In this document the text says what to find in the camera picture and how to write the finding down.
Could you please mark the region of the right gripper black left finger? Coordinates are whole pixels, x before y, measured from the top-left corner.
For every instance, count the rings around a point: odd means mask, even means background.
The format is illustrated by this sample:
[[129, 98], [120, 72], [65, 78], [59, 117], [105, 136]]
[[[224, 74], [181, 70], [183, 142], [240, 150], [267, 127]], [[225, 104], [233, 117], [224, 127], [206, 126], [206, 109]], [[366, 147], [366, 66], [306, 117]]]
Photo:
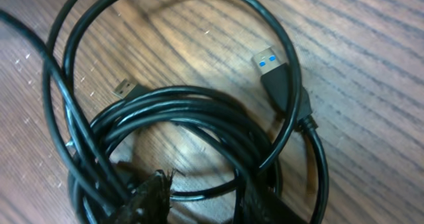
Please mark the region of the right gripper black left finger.
[[112, 215], [118, 224], [167, 224], [174, 170], [156, 170], [136, 189], [133, 197]]

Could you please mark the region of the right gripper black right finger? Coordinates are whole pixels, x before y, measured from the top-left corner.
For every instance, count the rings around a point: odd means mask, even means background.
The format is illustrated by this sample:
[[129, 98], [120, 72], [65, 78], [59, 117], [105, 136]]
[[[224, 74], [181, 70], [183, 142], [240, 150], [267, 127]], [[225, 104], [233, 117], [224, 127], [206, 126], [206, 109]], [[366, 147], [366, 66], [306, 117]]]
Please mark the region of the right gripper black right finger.
[[249, 180], [242, 199], [240, 223], [307, 224], [258, 180]]

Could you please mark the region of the black USB cable thick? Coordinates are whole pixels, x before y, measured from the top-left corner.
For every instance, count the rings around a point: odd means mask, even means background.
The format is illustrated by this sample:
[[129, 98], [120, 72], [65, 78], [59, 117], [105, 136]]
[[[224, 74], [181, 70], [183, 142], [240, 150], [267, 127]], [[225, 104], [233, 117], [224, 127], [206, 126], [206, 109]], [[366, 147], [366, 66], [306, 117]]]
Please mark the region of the black USB cable thick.
[[263, 86], [286, 113], [275, 141], [245, 113], [231, 96], [213, 89], [172, 86], [124, 98], [88, 121], [74, 97], [74, 58], [78, 44], [94, 19], [118, 0], [98, 0], [71, 32], [62, 64], [53, 51], [68, 13], [78, 0], [67, 0], [42, 45], [44, 56], [44, 112], [52, 140], [69, 170], [70, 198], [80, 223], [112, 223], [112, 215], [134, 195], [110, 162], [117, 145], [137, 128], [170, 121], [193, 132], [220, 152], [235, 169], [234, 179], [198, 192], [172, 192], [170, 201], [201, 201], [235, 192], [234, 223], [240, 223], [242, 199], [249, 180], [262, 182], [278, 198], [282, 174], [278, 155], [295, 129], [312, 145], [318, 172], [318, 190], [312, 223], [322, 222], [329, 197], [327, 159], [315, 122], [308, 93], [301, 82], [295, 48], [276, 18], [257, 0], [242, 0], [268, 23], [284, 47], [288, 62], [264, 72]]

